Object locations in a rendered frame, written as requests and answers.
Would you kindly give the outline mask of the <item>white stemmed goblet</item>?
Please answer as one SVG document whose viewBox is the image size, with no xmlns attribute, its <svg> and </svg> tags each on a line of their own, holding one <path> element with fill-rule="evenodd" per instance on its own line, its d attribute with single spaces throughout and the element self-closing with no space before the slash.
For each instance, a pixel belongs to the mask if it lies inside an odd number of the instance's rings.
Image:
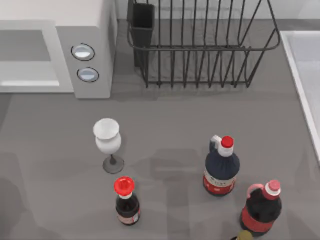
<svg viewBox="0 0 320 240">
<path fill-rule="evenodd" d="M 97 148 L 105 154 L 103 169 L 109 174 L 117 174 L 124 168 L 124 160 L 116 155 L 122 143 L 120 125 L 112 118 L 102 118 L 93 126 Z"/>
</svg>

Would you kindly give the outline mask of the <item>small microwave knob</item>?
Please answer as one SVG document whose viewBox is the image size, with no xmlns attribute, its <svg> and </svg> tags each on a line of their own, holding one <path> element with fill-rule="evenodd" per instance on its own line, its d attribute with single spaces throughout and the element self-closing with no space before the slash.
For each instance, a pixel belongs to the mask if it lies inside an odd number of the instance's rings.
<svg viewBox="0 0 320 240">
<path fill-rule="evenodd" d="M 99 79 L 99 72 L 92 67 L 85 67 L 77 70 L 77 77 L 86 83 L 93 83 Z"/>
</svg>

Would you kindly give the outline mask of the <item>small red-capped dark bottle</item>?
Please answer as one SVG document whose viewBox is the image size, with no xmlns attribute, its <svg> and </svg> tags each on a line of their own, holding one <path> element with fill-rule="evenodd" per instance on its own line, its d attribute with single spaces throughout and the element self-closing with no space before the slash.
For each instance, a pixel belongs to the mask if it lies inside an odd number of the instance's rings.
<svg viewBox="0 0 320 240">
<path fill-rule="evenodd" d="M 129 176 L 120 176 L 115 180 L 113 189 L 117 194 L 115 202 L 117 219 L 126 226 L 134 225 L 141 216 L 140 202 L 134 193 L 134 180 Z"/>
</svg>

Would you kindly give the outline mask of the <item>black cutlery holder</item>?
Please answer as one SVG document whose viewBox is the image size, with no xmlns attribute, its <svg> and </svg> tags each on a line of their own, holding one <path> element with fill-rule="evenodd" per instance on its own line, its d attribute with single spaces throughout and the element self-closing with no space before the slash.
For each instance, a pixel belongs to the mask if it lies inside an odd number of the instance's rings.
<svg viewBox="0 0 320 240">
<path fill-rule="evenodd" d="M 155 23 L 155 6 L 128 0 L 127 21 L 133 42 L 134 66 L 145 69 L 148 63 L 148 49 L 152 42 Z"/>
</svg>

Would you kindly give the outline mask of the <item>large microwave knob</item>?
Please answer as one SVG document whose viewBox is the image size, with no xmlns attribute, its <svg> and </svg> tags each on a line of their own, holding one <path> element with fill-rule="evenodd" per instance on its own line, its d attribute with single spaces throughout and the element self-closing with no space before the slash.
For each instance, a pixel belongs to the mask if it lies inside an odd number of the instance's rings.
<svg viewBox="0 0 320 240">
<path fill-rule="evenodd" d="M 79 61 L 90 61 L 95 56 L 95 50 L 85 43 L 72 46 L 70 51 L 72 56 Z"/>
</svg>

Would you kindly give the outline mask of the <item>pale microwave oven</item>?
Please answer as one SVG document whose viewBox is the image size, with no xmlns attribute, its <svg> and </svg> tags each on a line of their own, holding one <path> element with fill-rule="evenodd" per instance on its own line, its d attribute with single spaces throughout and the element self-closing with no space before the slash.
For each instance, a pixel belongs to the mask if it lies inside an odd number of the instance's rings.
<svg viewBox="0 0 320 240">
<path fill-rule="evenodd" d="M 109 98 L 117 32 L 115 0 L 0 0 L 0 93 Z M 93 59 L 72 56 L 81 43 Z M 86 67 L 98 71 L 97 81 L 78 78 Z"/>
</svg>

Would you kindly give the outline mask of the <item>olive bottle cap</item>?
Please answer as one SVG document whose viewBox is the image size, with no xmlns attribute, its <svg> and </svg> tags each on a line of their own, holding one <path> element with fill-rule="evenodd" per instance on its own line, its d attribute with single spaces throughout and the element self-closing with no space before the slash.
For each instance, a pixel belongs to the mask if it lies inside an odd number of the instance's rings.
<svg viewBox="0 0 320 240">
<path fill-rule="evenodd" d="M 250 231 L 242 230 L 236 236 L 232 237 L 230 240 L 253 240 L 253 236 Z"/>
</svg>

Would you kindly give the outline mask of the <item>large dark white-handled bottle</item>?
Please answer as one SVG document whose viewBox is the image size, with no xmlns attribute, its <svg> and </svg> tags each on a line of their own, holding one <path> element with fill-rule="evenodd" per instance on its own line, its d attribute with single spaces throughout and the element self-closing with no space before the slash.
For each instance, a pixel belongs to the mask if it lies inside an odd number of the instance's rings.
<svg viewBox="0 0 320 240">
<path fill-rule="evenodd" d="M 202 182 L 205 190 L 215 196 L 229 194 L 236 184 L 240 159 L 234 152 L 231 136 L 212 136 L 205 158 Z"/>
</svg>

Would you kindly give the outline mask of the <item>dark pink-handled bottle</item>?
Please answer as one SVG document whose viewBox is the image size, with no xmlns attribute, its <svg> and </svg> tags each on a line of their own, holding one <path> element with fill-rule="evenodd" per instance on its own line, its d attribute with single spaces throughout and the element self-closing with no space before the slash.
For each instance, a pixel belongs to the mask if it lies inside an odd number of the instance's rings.
<svg viewBox="0 0 320 240">
<path fill-rule="evenodd" d="M 281 183 L 270 180 L 265 184 L 252 184 L 246 192 L 246 202 L 239 221 L 244 230 L 254 237 L 266 234 L 281 214 Z"/>
</svg>

